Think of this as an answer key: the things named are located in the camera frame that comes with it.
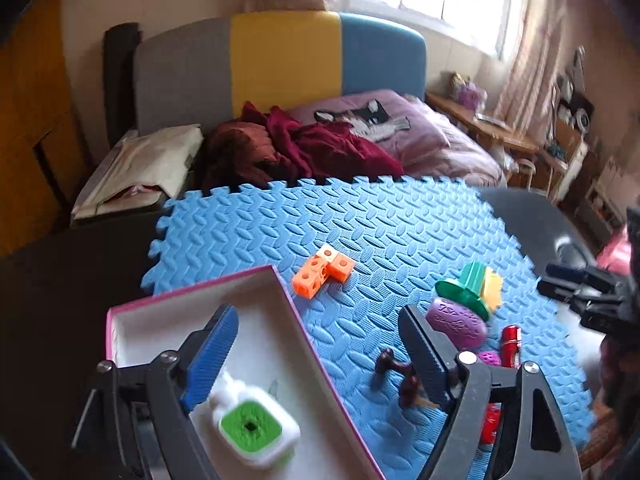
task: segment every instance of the purple pillow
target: purple pillow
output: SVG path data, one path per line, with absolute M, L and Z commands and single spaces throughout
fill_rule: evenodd
M 288 113 L 303 124 L 348 120 L 354 124 L 352 132 L 376 142 L 404 167 L 420 161 L 429 152 L 449 147 L 439 127 L 392 90 L 326 99 L 288 110 Z M 365 123 L 375 123 L 369 132 L 371 136 L 357 131 L 366 129 Z

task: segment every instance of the window frame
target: window frame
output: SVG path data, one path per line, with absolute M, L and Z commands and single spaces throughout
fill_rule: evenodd
M 423 14 L 418 10 L 413 10 L 406 7 L 395 8 L 383 2 L 377 2 L 375 0 L 348 0 L 348 10 L 349 12 L 354 12 L 356 14 L 366 14 L 367 16 L 383 18 L 386 20 L 391 20 L 393 22 L 401 23 L 403 25 L 408 25 L 410 27 L 417 25 L 419 27 L 428 28 L 429 30 L 433 30 L 434 32 L 447 36 L 448 38 L 480 50 L 490 57 L 504 60 L 504 41 L 506 38 L 508 23 L 511 19 L 511 17 L 509 16 L 511 1 L 512 0 L 504 0 L 498 38 L 496 40 L 494 49 L 490 50 L 479 46 L 476 43 L 476 40 L 470 34 L 467 34 L 463 30 L 454 27 L 453 25 L 447 23 L 445 20 L 441 20 L 440 18 L 436 18 L 433 16 L 428 16 L 427 14 Z

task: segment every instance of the green square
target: green square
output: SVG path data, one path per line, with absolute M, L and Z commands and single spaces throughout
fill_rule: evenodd
M 282 433 L 278 421 L 254 400 L 247 400 L 227 413 L 221 427 L 236 446 L 247 453 L 263 450 Z

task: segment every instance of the headboard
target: headboard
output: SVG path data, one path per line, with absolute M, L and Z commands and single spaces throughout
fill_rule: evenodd
M 179 124 L 203 132 L 238 117 L 377 89 L 423 98 L 426 46 L 397 23 L 318 11 L 213 18 L 143 41 L 134 58 L 141 135 Z

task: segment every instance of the pink-edged box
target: pink-edged box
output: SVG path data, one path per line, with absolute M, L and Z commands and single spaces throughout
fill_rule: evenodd
M 239 316 L 238 337 L 225 369 L 232 377 L 268 391 L 300 425 L 293 458 L 276 472 L 258 473 L 259 477 L 384 480 L 273 266 L 254 267 L 110 309 L 107 359 L 119 367 L 133 366 L 151 361 L 164 350 L 178 349 L 223 303 L 236 307 Z M 225 449 L 211 429 L 210 413 L 203 402 L 191 413 L 191 421 L 220 478 L 258 478 Z M 162 466 L 152 465 L 152 472 L 155 480 L 168 479 Z

